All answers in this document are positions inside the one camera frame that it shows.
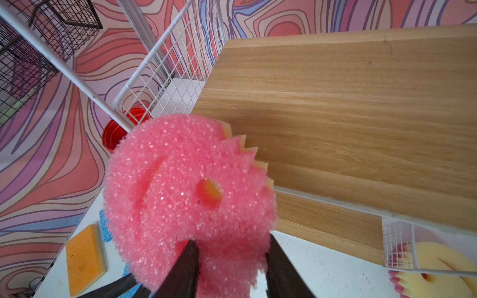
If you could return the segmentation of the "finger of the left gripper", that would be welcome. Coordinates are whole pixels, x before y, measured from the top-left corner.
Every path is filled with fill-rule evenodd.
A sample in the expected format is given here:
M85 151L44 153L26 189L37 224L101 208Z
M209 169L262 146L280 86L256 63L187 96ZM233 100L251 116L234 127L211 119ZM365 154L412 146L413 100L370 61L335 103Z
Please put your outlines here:
M92 292L78 296L78 298L119 298L121 295L128 292L137 284L138 282L136 281L136 279L131 273L129 273L128 275L123 276L122 278L118 279L113 283L105 285Z

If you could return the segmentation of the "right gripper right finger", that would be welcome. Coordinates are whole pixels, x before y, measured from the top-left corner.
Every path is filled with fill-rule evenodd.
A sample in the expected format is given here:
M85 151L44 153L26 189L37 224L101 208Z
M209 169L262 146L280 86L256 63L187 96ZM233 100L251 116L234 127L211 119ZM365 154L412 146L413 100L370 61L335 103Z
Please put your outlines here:
M266 257L268 298L316 298L273 235Z

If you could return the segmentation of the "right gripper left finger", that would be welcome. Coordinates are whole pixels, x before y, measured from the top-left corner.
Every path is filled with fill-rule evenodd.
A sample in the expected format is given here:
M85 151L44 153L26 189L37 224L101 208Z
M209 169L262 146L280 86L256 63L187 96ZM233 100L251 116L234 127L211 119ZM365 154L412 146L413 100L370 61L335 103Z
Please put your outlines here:
M153 298L195 298L199 276L199 248L190 240Z

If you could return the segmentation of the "pink smiley scrub sponge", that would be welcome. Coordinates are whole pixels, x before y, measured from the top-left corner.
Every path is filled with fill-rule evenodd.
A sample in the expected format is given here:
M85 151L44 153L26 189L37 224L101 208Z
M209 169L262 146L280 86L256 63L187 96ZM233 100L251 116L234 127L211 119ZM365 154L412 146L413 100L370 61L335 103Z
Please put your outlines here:
M277 221L273 182L257 149L221 121L163 115L121 140L104 182L104 213L135 279L159 290L189 241L199 248L200 298L247 298Z

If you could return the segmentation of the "yellow pink smiley sponge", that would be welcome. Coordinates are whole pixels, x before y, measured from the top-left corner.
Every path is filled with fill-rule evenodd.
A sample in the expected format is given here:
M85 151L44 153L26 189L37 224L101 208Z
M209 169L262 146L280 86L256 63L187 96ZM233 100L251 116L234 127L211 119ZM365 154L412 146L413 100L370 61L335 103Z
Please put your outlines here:
M401 298L477 296L477 263L443 244L399 244L390 265L390 281Z

